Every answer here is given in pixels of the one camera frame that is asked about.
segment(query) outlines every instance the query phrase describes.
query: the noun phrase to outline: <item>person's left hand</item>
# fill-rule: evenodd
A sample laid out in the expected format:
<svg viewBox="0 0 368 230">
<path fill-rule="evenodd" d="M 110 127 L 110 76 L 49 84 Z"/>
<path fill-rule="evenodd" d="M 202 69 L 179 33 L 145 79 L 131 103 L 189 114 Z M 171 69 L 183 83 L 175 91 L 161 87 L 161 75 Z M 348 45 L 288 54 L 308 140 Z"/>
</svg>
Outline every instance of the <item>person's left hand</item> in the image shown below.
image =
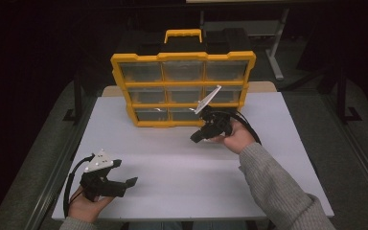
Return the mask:
<svg viewBox="0 0 368 230">
<path fill-rule="evenodd" d="M 98 215 L 106 205 L 108 205 L 115 197 L 106 196 L 98 200 L 97 197 L 94 202 L 85 198 L 83 195 L 83 188 L 79 186 L 76 192 L 71 196 L 70 209 L 68 216 L 74 219 L 79 219 L 85 222 L 93 223 L 97 220 Z"/>
</svg>

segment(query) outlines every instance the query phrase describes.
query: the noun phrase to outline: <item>clear plastic drawer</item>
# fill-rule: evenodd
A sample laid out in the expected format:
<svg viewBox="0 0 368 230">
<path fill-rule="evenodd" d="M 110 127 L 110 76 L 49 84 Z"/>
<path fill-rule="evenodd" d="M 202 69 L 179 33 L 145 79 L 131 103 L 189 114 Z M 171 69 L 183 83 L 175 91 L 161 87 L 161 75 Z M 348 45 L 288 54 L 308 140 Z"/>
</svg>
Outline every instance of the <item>clear plastic drawer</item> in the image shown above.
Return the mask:
<svg viewBox="0 0 368 230">
<path fill-rule="evenodd" d="M 159 62 L 129 62 L 120 63 L 126 82 L 161 81 L 161 67 Z"/>
<path fill-rule="evenodd" d="M 216 89 L 215 86 L 205 87 L 205 95 Z M 211 103 L 238 103 L 242 92 L 242 86 L 222 86 L 220 91 L 211 100 Z"/>
<path fill-rule="evenodd" d="M 167 87 L 169 103 L 198 103 L 202 100 L 202 87 Z"/>
<path fill-rule="evenodd" d="M 130 98 L 135 104 L 162 104 L 166 102 L 163 87 L 128 88 Z"/>
<path fill-rule="evenodd" d="M 139 121 L 167 121 L 169 119 L 167 108 L 136 108 L 135 112 Z"/>
<path fill-rule="evenodd" d="M 207 81 L 241 81 L 247 60 L 217 60 L 206 62 Z"/>
<path fill-rule="evenodd" d="M 194 113 L 195 108 L 169 108 L 173 121 L 198 121 L 199 116 Z"/>
<path fill-rule="evenodd" d="M 169 60 L 162 62 L 166 81 L 201 81 L 203 61 Z"/>
</svg>

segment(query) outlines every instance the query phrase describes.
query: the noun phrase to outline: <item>organizer handle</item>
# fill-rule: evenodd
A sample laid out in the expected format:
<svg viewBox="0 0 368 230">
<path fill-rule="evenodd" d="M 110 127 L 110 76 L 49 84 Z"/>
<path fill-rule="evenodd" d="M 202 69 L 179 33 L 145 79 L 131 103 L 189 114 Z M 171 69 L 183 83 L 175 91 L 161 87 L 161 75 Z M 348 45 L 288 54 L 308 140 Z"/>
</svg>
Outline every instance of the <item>organizer handle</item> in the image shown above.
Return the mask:
<svg viewBox="0 0 368 230">
<path fill-rule="evenodd" d="M 202 42 L 202 32 L 200 29 L 191 29 L 191 30 L 167 30 L 166 36 L 164 38 L 164 43 L 167 43 L 169 36 L 198 36 L 199 43 Z"/>
</svg>

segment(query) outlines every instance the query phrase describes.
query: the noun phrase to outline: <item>sweater sleeve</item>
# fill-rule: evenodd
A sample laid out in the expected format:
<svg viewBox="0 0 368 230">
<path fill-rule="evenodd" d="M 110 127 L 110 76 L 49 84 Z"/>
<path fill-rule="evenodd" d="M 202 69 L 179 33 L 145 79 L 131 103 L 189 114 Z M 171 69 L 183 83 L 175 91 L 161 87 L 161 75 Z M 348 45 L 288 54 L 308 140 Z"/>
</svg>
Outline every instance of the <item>sweater sleeve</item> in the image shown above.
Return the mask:
<svg viewBox="0 0 368 230">
<path fill-rule="evenodd" d="M 67 217 L 59 230 L 97 230 L 97 227 L 93 223 Z"/>
<path fill-rule="evenodd" d="M 244 148 L 240 161 L 255 202 L 278 229 L 334 229 L 319 199 L 306 194 L 260 144 Z"/>
</svg>

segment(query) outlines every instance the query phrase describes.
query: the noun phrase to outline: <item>wire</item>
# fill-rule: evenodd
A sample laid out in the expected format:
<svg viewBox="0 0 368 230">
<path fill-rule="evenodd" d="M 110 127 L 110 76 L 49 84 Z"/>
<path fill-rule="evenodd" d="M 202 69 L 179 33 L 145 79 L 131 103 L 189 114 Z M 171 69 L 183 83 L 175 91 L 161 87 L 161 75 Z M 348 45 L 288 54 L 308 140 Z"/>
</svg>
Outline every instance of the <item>wire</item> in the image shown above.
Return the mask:
<svg viewBox="0 0 368 230">
<path fill-rule="evenodd" d="M 234 118 L 235 120 L 237 120 L 238 122 L 240 122 L 248 131 L 249 133 L 253 136 L 253 138 L 255 139 L 255 141 L 259 144 L 262 144 L 259 135 L 256 133 L 255 129 L 253 129 L 253 127 L 249 124 L 249 122 L 246 120 L 246 118 L 239 112 L 237 111 L 237 113 L 241 114 L 241 116 L 229 112 L 229 111 L 209 111 L 207 114 L 205 114 L 205 116 L 208 116 L 209 114 L 213 114 L 213 113 L 221 113 L 221 114 L 226 114 L 229 115 L 230 117 Z"/>
<path fill-rule="evenodd" d="M 82 191 L 81 192 L 79 192 L 76 196 L 74 196 L 71 200 L 70 200 L 70 202 L 68 202 L 69 204 L 71 204 L 79 195 L 81 195 L 82 193 L 83 193 L 83 191 L 84 191 L 85 189 L 82 189 Z"/>
<path fill-rule="evenodd" d="M 91 156 L 85 157 L 83 158 L 77 165 L 76 167 L 74 167 L 73 171 L 68 174 L 68 179 L 67 179 L 67 184 L 65 185 L 65 190 L 64 190 L 64 199 L 62 200 L 62 209 L 64 211 L 64 216 L 67 218 L 68 217 L 68 210 L 70 208 L 70 203 L 72 200 L 74 200 L 77 196 L 79 196 L 83 190 L 76 195 L 76 197 L 74 197 L 70 202 L 68 202 L 68 200 L 70 199 L 70 190 L 71 190 L 71 185 L 73 185 L 73 181 L 74 181 L 74 176 L 76 174 L 77 169 L 79 168 L 79 166 L 84 163 L 85 161 L 91 161 L 94 158 L 94 154 L 92 154 Z"/>
</svg>

